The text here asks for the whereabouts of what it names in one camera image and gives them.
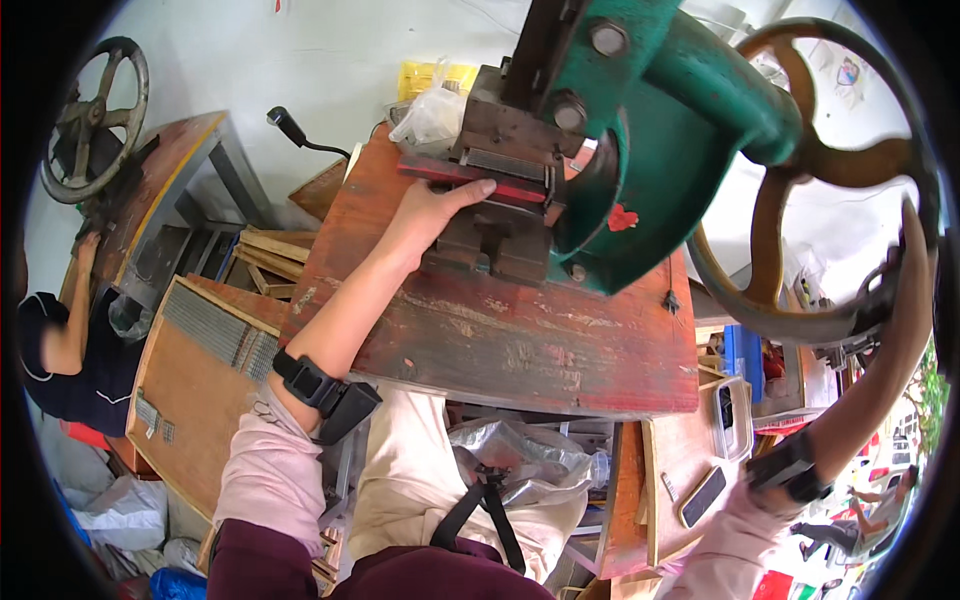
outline yellow package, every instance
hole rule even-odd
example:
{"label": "yellow package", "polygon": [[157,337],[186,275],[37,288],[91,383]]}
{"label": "yellow package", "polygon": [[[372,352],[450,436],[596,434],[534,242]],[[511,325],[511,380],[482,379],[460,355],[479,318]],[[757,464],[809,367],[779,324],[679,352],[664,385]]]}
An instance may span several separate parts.
{"label": "yellow package", "polygon": [[[413,100],[433,82],[433,62],[412,62],[405,60],[400,65],[400,76],[396,81],[396,100]],[[466,64],[451,64],[446,72],[446,88],[461,96],[470,94],[470,88],[477,78],[477,67]]]}

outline maroon shirt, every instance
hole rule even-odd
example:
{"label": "maroon shirt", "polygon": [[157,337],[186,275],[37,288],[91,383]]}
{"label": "maroon shirt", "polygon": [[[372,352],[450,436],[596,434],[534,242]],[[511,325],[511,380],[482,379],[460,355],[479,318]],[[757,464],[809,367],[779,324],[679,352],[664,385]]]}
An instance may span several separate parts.
{"label": "maroon shirt", "polygon": [[[501,562],[495,548],[457,538],[461,553],[432,546],[393,546],[364,557],[328,597],[481,600],[553,600],[537,582]],[[206,597],[317,597],[310,556],[293,538],[247,521],[224,521],[217,542]]]}

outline red heart sticker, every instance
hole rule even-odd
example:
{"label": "red heart sticker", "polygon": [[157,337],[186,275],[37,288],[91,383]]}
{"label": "red heart sticker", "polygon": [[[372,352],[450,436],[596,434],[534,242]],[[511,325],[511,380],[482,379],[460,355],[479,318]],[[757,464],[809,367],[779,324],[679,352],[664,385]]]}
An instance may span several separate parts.
{"label": "red heart sticker", "polygon": [[610,218],[607,219],[607,227],[610,228],[610,231],[617,232],[636,227],[637,221],[639,221],[639,217],[636,216],[635,212],[627,212],[623,209],[623,204],[614,204]]}

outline hand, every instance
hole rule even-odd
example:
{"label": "hand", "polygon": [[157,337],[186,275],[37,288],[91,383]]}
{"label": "hand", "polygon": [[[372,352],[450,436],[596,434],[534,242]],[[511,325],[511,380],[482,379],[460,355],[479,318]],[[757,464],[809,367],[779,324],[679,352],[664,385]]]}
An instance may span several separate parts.
{"label": "hand", "polygon": [[903,241],[906,252],[900,264],[897,301],[890,323],[884,327],[882,344],[892,348],[911,371],[924,353],[933,327],[933,281],[937,253],[927,252],[924,228],[909,198],[904,196]]}
{"label": "hand", "polygon": [[89,275],[93,270],[93,259],[97,256],[97,245],[100,244],[100,234],[91,231],[77,248],[77,268],[80,273]]}
{"label": "hand", "polygon": [[496,189],[494,180],[472,181],[445,194],[434,194],[426,180],[417,180],[396,209],[383,237],[372,254],[391,257],[413,273],[420,267],[420,258],[437,239],[453,215],[464,206],[477,204]]}

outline person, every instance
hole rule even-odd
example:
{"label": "person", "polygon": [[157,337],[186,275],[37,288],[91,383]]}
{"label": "person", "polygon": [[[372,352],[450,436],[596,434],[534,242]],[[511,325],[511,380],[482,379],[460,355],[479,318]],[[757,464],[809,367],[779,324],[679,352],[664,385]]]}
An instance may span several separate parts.
{"label": "person", "polygon": [[26,296],[27,260],[19,245],[16,340],[24,387],[40,410],[122,438],[144,341],[125,345],[114,333],[108,318],[109,301],[117,296],[112,290],[90,316],[90,278],[99,243],[100,234],[91,232],[77,248],[69,308],[48,292]]}
{"label": "person", "polygon": [[[286,352],[307,356],[342,379],[403,280],[420,264],[460,208],[493,192],[480,180],[446,194],[417,181],[370,255],[344,280]],[[870,369],[808,427],[820,481],[833,481],[870,439],[915,370],[932,323],[932,266],[912,205],[903,207],[906,252],[898,300]],[[381,385],[382,406],[372,415],[367,462],[360,475],[348,549],[356,560],[329,596],[542,598],[540,584],[556,565],[586,499],[556,506],[508,510],[524,572],[509,557],[477,508],[456,547],[430,545],[433,533],[467,492],[444,430],[444,400]],[[241,417],[230,444],[213,517],[207,596],[315,598],[311,558],[322,551],[318,518],[324,511],[321,451],[311,440],[319,412],[297,400],[276,373]],[[763,575],[763,556],[799,515],[782,487],[751,492],[733,486],[726,506],[687,557],[667,597],[750,597]]]}
{"label": "person", "polygon": [[[869,554],[874,546],[900,526],[903,520],[904,500],[910,490],[917,485],[919,473],[917,466],[911,465],[894,488],[882,493],[858,492],[851,488],[853,498],[850,505],[856,513],[856,520],[836,520],[830,525],[809,523],[791,525],[790,533],[807,536],[813,540],[810,546],[800,542],[804,562],[810,560],[810,557],[825,543],[838,546],[851,558]],[[870,518],[863,514],[863,507],[860,506],[859,500],[872,504],[879,503],[879,506],[870,513]]]}

